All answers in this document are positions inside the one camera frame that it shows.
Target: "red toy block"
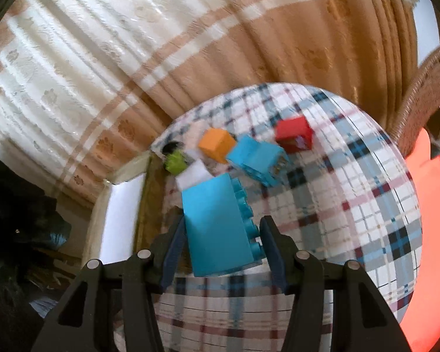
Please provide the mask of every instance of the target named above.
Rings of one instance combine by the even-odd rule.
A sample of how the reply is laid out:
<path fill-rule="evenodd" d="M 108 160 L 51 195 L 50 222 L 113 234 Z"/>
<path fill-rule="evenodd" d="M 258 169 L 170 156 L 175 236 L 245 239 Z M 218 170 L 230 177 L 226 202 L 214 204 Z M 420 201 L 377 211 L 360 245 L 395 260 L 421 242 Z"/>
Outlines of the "red toy block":
<path fill-rule="evenodd" d="M 287 153 L 310 150 L 312 138 L 313 130 L 305 116 L 280 121 L 275 128 L 275 141 Z"/>

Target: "orange cube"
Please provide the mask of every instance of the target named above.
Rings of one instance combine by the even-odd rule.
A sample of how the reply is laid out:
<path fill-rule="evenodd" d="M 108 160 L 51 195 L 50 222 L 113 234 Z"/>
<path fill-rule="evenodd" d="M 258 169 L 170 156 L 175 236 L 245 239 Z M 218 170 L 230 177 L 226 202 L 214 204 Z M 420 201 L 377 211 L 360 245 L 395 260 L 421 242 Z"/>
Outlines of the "orange cube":
<path fill-rule="evenodd" d="M 228 131 L 221 128 L 210 128 L 200 139 L 198 147 L 208 157 L 219 163 L 228 164 L 225 157 L 235 145 L 236 141 Z"/>

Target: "checkered fabric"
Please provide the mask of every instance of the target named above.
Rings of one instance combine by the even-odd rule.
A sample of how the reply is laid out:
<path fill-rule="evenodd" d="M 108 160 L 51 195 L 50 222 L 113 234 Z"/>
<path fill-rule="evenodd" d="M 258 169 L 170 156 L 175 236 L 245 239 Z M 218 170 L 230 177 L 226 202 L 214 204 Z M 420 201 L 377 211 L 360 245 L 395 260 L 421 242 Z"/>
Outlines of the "checkered fabric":
<path fill-rule="evenodd" d="M 265 188 L 239 177 L 254 222 L 270 214 L 299 249 L 318 258 L 365 267 L 400 321 L 411 300 L 420 264 L 419 205 L 405 161 L 387 134 L 355 105 L 327 91 L 275 83 L 237 89 L 187 112 L 155 141 L 160 152 L 205 119 L 230 133 L 273 141 L 281 119 L 304 115 L 313 149 L 290 155 L 284 185 Z M 165 208 L 182 206 L 174 179 Z M 173 351 L 279 351 L 293 304 L 271 285 L 264 264 L 215 278 L 179 276 L 156 304 L 164 346 Z M 321 350 L 331 341 L 332 292 L 326 292 Z"/>

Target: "curtain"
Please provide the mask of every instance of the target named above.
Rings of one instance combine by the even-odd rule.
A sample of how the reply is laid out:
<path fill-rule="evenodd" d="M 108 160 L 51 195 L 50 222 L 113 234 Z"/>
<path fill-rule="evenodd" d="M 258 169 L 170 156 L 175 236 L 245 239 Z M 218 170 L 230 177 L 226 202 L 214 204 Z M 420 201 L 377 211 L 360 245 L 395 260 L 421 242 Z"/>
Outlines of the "curtain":
<path fill-rule="evenodd" d="M 91 204 L 173 119 L 242 86 L 322 87 L 387 127 L 417 66 L 415 2 L 16 0 L 0 22 L 0 150 Z"/>

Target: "orange pillow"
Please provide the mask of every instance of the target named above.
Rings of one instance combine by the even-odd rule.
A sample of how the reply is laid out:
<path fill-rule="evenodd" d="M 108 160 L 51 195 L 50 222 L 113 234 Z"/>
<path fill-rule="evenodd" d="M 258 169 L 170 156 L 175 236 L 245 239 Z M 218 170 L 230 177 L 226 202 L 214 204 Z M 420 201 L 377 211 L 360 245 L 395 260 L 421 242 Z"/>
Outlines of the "orange pillow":
<path fill-rule="evenodd" d="M 413 352 L 428 352 L 440 338 L 440 155 L 430 160 L 424 129 L 406 163 L 422 216 L 422 258 L 401 328 Z"/>

